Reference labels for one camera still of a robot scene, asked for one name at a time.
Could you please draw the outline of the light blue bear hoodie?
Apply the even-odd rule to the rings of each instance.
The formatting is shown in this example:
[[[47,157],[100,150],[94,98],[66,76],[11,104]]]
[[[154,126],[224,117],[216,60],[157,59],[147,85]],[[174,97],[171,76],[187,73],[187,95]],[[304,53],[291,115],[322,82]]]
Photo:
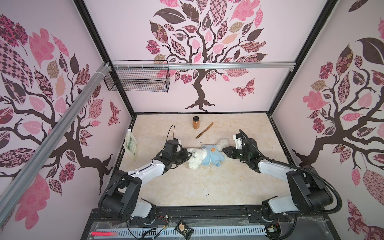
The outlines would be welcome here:
[[[202,150],[207,152],[206,157],[202,161],[203,166],[214,165],[220,167],[221,163],[225,160],[225,156],[218,145],[203,145]]]

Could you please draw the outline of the white teddy bear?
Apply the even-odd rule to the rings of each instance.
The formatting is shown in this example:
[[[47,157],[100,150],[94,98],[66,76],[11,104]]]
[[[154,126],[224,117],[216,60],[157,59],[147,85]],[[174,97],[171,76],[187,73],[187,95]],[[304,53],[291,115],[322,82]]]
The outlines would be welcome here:
[[[188,167],[197,170],[200,166],[220,167],[223,162],[230,158],[223,152],[224,148],[229,146],[227,139],[221,139],[217,144],[202,145],[201,148],[189,148],[187,152],[191,154],[188,160]]]

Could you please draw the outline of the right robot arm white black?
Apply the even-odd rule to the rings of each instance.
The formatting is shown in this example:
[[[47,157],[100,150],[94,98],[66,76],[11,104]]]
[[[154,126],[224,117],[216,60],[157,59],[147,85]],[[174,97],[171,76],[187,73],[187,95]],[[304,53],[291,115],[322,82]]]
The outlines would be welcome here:
[[[313,167],[297,167],[269,159],[260,152],[254,139],[241,134],[234,135],[234,138],[234,147],[223,148],[228,158],[237,159],[251,170],[282,180],[289,186],[289,195],[263,201],[264,218],[270,219],[282,213],[330,214],[340,210],[340,195]]]

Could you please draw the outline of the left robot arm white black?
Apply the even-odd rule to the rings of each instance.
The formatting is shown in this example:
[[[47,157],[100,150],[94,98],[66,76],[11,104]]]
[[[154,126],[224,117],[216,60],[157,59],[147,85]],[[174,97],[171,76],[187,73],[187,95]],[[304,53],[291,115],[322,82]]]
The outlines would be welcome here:
[[[178,139],[172,139],[166,141],[163,149],[148,164],[134,171],[116,171],[99,200],[100,213],[122,222],[132,218],[153,219],[150,214],[155,205],[139,199],[141,187],[187,162],[191,156],[192,153],[183,148]]]

